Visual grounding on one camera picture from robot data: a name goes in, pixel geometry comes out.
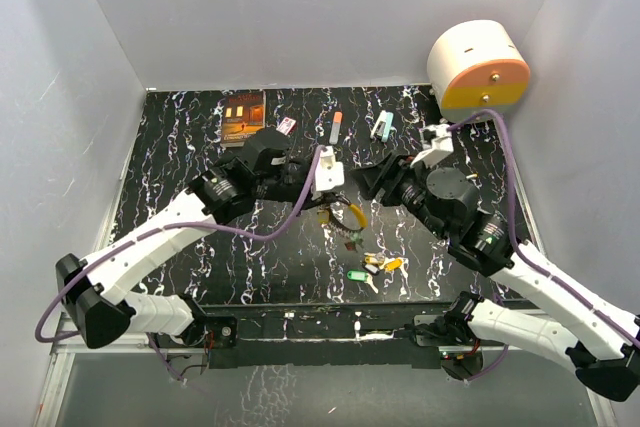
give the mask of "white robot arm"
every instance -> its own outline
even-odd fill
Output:
[[[514,252],[505,220],[478,208],[479,192],[464,174],[433,168],[453,152],[450,127],[432,126],[426,132],[426,148],[417,156],[392,152],[377,165],[352,171],[363,198],[382,191],[383,206],[404,205],[436,237],[449,240],[448,252],[462,265],[519,292],[551,317],[525,315],[462,293],[443,323],[426,328],[444,325],[445,331],[437,334],[459,343],[483,339],[520,347],[575,372],[595,392],[626,400],[640,383],[638,317],[603,301],[533,244],[520,243]],[[288,158],[288,146],[286,135],[263,129],[238,156],[221,159],[164,210],[113,245],[82,260],[72,254],[62,258],[56,264],[59,295],[52,305],[62,300],[90,348],[125,332],[166,333],[187,345],[201,341],[202,312],[192,299],[131,289],[197,239],[214,230],[236,232],[224,224],[250,212],[257,198],[297,198],[294,213],[340,201],[330,192],[344,181],[333,151],[320,148],[313,161],[294,161]],[[292,164],[298,168],[287,170]],[[270,240],[273,234],[251,235]],[[38,334],[43,323],[36,336],[51,341]]]
[[[302,209],[326,206],[344,196],[332,193],[344,183],[343,165],[331,147],[318,147],[311,159],[289,158],[289,140],[262,129],[240,153],[223,157],[189,183],[161,212],[112,245],[83,259],[68,254],[56,264],[59,294],[89,348],[103,347],[125,332],[164,333],[192,344],[202,338],[201,311],[188,296],[131,292],[153,270],[214,230],[270,240]],[[290,217],[268,235],[226,226],[253,209],[256,199],[295,203]],[[45,316],[36,328],[40,333]]]
[[[430,126],[423,131],[429,135],[424,150],[415,157],[390,153],[352,172],[363,198],[382,191],[383,206],[404,205],[436,237],[448,239],[448,252],[460,264],[518,292],[551,320],[464,292],[444,322],[417,327],[458,343],[482,339],[519,347],[575,372],[609,399],[626,400],[640,383],[640,318],[602,300],[533,244],[516,242],[514,248],[507,222],[478,208],[478,189],[462,172],[434,169],[453,152],[451,130]]]

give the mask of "teal object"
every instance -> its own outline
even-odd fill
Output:
[[[382,142],[389,140],[389,133],[391,132],[391,124],[393,123],[393,112],[387,112],[387,121],[384,123],[384,130],[382,131]]]

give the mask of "gray wall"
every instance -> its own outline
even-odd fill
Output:
[[[520,43],[544,0],[98,0],[146,87],[426,82],[436,38],[491,18]]]
[[[534,77],[511,135],[551,260],[640,313],[639,25],[640,0],[547,0],[521,49]],[[640,393],[614,407],[638,425]]]
[[[35,417],[54,263],[92,249],[143,93],[95,0],[0,0],[2,425]]]

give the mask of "book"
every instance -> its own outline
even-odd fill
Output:
[[[240,147],[264,127],[265,92],[248,92],[227,96],[222,115],[223,147]]]

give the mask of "metal frame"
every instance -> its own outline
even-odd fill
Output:
[[[500,140],[500,144],[502,145],[502,138],[500,136],[500,132],[498,132],[498,139]],[[122,195],[122,190],[124,188],[124,182],[126,180],[126,173],[129,167],[129,163],[131,160],[131,156],[133,154],[133,148],[135,146],[135,138],[131,144],[131,148],[129,149],[129,153],[127,158],[123,164],[123,169],[119,177],[118,188],[116,194],[114,196],[113,202],[109,207],[102,226],[99,230],[98,237],[96,240],[96,246],[94,250],[101,249],[108,244],[109,237],[111,234],[111,228],[113,226],[113,222],[115,221],[115,216],[117,213],[118,205],[120,202],[120,196]],[[541,253],[545,254],[544,246],[542,243],[542,239],[540,237],[540,233],[538,231],[537,225],[533,218],[533,214],[531,211],[531,206],[529,204],[528,197],[526,195],[524,186],[522,184],[522,178],[520,176],[520,171],[518,166],[514,166],[515,176],[516,176],[516,192],[518,200],[520,201],[520,205],[522,206],[522,210],[524,212],[525,220],[527,222],[527,226],[529,231],[531,232],[532,240],[535,245],[538,247]],[[540,315],[546,316],[540,309],[523,309],[521,310],[523,313],[527,313],[529,315]],[[73,323],[71,319],[65,314],[61,314],[60,322],[58,324],[58,330],[73,330]],[[144,334],[125,334],[117,342],[112,343],[111,345],[100,349],[101,353],[105,354],[123,354],[123,353],[136,353],[136,354],[147,354],[153,355],[153,350],[149,349],[149,343],[146,335]],[[437,346],[440,352],[447,351],[465,351],[468,350],[466,347],[461,346],[446,346],[440,345]],[[495,351],[501,350],[502,347],[486,345],[481,348],[483,351]],[[511,347],[509,350],[518,351],[520,349]],[[36,416],[36,420],[34,422],[35,427],[50,427],[56,425],[58,416],[60,414],[60,409],[62,407],[62,403],[64,401],[64,396],[66,393],[66,389],[69,383],[69,379],[71,376],[71,372],[73,369],[73,363],[75,360],[76,354],[88,354],[92,351],[86,347],[82,339],[76,337],[67,339],[65,341],[56,343],[53,345],[51,360],[49,362],[49,369],[47,372],[47,376],[45,379],[45,383],[43,386],[43,392],[41,396],[40,402],[40,410],[38,415]],[[202,350],[197,348],[171,348],[172,354],[193,354],[199,355],[202,353]],[[613,413],[613,409],[611,407],[611,402],[608,399],[605,399],[593,392],[589,389],[587,390],[589,400],[591,402],[591,408],[594,412],[596,422],[598,426],[601,427],[616,427],[617,421],[615,419],[615,415]]]

